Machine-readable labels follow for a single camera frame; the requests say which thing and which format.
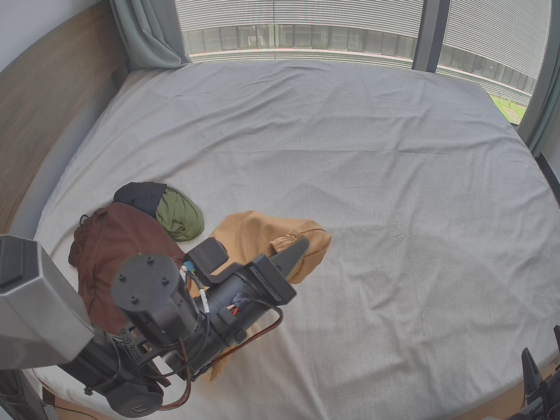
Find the curtain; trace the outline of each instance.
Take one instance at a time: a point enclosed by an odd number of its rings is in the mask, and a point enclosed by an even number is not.
[[[177,68],[191,62],[175,0],[109,0],[130,65]]]
[[[560,0],[552,0],[550,33],[542,69],[533,97],[519,125],[517,133],[534,157],[538,157],[543,144],[556,122],[560,123]]]

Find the white cable label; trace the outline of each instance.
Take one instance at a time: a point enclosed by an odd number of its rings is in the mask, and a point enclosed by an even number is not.
[[[200,291],[200,298],[202,299],[202,305],[204,306],[204,312],[210,313],[210,307],[208,306],[208,300],[206,299],[206,292],[204,290]]]

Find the mattress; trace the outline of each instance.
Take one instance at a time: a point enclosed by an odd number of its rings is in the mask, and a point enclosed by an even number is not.
[[[332,235],[283,324],[153,419],[450,418],[518,383],[525,347],[538,363],[557,353],[560,210],[472,82],[303,60],[132,74],[36,234],[75,288],[67,256],[80,216],[146,180],[204,213],[184,250],[246,210],[310,218]],[[35,372],[56,395],[118,418],[58,368]]]

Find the wooden headboard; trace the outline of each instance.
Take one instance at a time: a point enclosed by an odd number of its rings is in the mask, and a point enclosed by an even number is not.
[[[0,234],[63,130],[126,59],[108,2],[59,25],[0,73]]]

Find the olive green cloth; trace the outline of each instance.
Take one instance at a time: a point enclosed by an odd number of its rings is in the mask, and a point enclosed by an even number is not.
[[[192,240],[204,230],[204,218],[199,208],[170,186],[165,189],[156,208],[156,219],[176,242]]]

